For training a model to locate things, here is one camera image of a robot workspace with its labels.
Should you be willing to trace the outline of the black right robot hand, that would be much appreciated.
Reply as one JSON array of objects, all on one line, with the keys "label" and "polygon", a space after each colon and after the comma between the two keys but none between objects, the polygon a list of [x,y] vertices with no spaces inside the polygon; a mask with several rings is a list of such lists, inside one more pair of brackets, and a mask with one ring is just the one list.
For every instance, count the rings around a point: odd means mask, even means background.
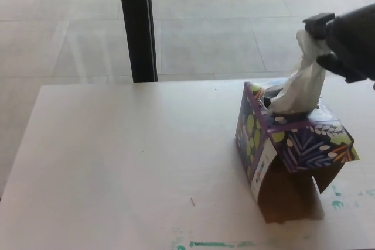
[{"label": "black right robot hand", "polygon": [[347,83],[374,81],[374,4],[336,16],[319,13],[303,20],[305,30],[327,47],[316,62]]}]

